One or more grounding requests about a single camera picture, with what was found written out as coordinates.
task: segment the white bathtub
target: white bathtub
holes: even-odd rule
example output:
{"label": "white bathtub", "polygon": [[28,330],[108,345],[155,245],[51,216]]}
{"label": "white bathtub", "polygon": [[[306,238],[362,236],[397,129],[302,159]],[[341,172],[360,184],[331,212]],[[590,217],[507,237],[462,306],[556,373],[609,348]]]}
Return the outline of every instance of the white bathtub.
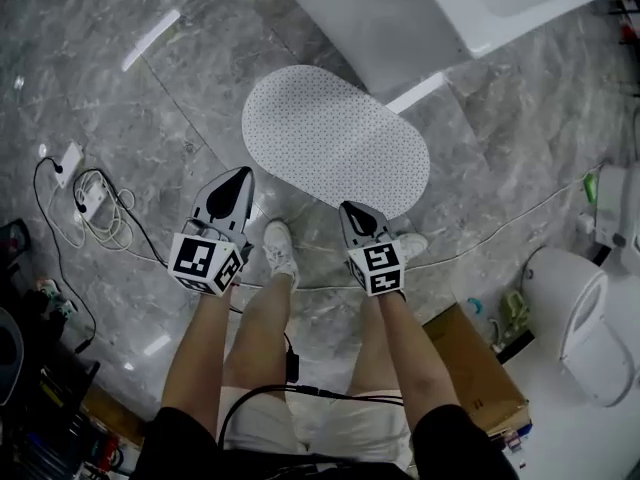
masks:
{"label": "white bathtub", "polygon": [[371,92],[477,58],[592,0],[297,0]]}

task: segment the foot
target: foot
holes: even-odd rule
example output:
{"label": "foot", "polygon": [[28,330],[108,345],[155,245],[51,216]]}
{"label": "foot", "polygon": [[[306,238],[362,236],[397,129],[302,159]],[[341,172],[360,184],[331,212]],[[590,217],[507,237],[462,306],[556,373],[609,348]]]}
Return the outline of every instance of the foot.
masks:
{"label": "foot", "polygon": [[429,241],[418,233],[400,235],[398,236],[398,240],[400,240],[400,248],[404,254],[405,263],[422,254],[429,246]]}
{"label": "foot", "polygon": [[287,225],[281,220],[272,220],[264,230],[264,252],[271,267],[271,276],[291,276],[291,291],[298,287],[300,274],[293,258],[293,243]]}

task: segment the cardboard box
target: cardboard box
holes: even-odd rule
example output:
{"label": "cardboard box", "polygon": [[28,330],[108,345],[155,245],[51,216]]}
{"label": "cardboard box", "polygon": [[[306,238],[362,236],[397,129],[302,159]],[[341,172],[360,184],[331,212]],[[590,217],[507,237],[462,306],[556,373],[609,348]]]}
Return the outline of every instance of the cardboard box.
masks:
{"label": "cardboard box", "polygon": [[444,361],[460,404],[489,436],[530,423],[528,402],[459,305],[423,326]]}

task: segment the foot-mounted device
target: foot-mounted device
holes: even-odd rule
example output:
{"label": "foot-mounted device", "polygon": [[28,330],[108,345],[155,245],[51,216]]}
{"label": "foot-mounted device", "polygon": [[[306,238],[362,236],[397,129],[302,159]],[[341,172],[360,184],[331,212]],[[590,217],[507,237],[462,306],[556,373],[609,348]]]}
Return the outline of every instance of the foot-mounted device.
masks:
{"label": "foot-mounted device", "polygon": [[253,171],[240,167],[200,190],[169,257],[169,273],[185,288],[220,296],[249,260],[244,227],[254,188]]}
{"label": "foot-mounted device", "polygon": [[353,201],[342,203],[339,212],[349,270],[367,295],[402,290],[404,254],[387,218]]}

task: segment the white perforated mat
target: white perforated mat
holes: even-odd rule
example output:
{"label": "white perforated mat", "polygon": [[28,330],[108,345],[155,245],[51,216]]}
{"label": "white perforated mat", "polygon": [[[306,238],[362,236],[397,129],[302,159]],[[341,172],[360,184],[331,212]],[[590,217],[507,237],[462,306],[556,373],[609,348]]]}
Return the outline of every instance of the white perforated mat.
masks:
{"label": "white perforated mat", "polygon": [[335,208],[358,201],[392,219],[429,180],[429,152],[413,126],[312,66],[280,69],[258,83],[242,134],[263,169]]}

